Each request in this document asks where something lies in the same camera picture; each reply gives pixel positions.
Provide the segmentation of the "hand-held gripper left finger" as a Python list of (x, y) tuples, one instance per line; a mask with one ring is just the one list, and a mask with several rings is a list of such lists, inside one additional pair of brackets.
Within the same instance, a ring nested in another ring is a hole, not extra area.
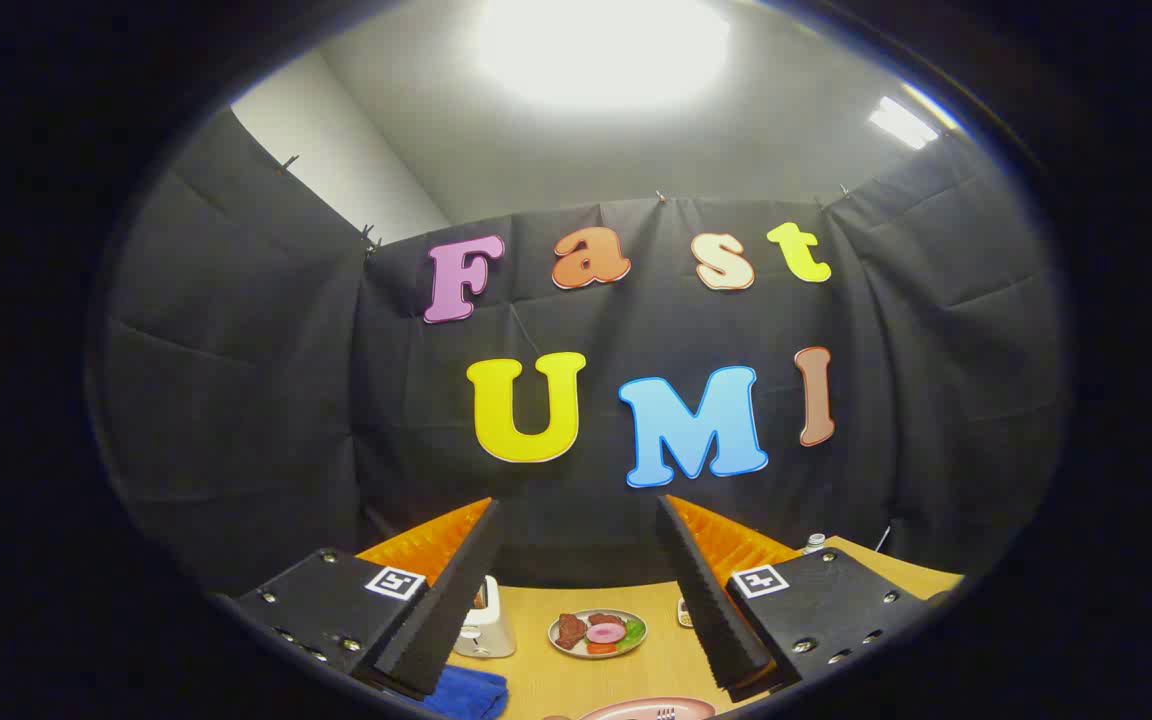
[(238, 596), (236, 617), (306, 665), (422, 700), (502, 541), (502, 507), (482, 498), (361, 553), (314, 550)]

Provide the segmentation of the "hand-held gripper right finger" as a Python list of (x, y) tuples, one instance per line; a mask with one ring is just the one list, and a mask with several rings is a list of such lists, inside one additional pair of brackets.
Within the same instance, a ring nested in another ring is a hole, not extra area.
[(931, 606), (836, 546), (801, 552), (679, 497), (655, 528), (732, 702), (809, 685), (911, 632)]

